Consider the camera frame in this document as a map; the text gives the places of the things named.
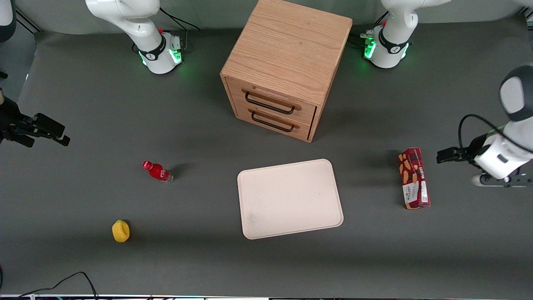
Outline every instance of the plastic tray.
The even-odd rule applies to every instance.
[[[237,182],[248,239],[337,227],[344,219],[328,160],[245,170]]]

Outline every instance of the wooden cabinet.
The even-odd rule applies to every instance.
[[[235,116],[311,142],[352,20],[259,0],[220,76]]]

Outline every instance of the red bottle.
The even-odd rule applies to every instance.
[[[158,163],[151,163],[149,161],[145,161],[142,163],[142,167],[148,170],[148,174],[150,176],[156,178],[159,181],[162,181],[164,183],[170,183],[174,180],[174,175],[167,171],[165,168],[163,168],[162,165]]]

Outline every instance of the yellow sponge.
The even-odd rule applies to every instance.
[[[130,237],[130,227],[123,220],[116,221],[111,230],[113,231],[113,238],[119,243],[127,241]]]

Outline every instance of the gray table surface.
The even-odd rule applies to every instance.
[[[72,141],[0,146],[4,294],[85,271],[101,294],[533,297],[531,190],[475,187],[473,167],[435,162],[463,115],[507,122],[499,84],[533,60],[523,18],[419,25],[389,70],[347,45],[311,144],[234,117],[219,71],[238,35],[190,32],[184,64],[162,76],[125,34],[37,36],[19,105]],[[470,141],[488,128],[464,131]],[[389,158],[408,147],[422,149],[430,208],[402,204]],[[320,158],[333,164],[344,223],[247,240],[237,174]],[[144,160],[172,167],[175,182],[148,177]],[[132,224],[124,244],[111,235],[118,219]],[[90,289],[80,277],[55,292]]]

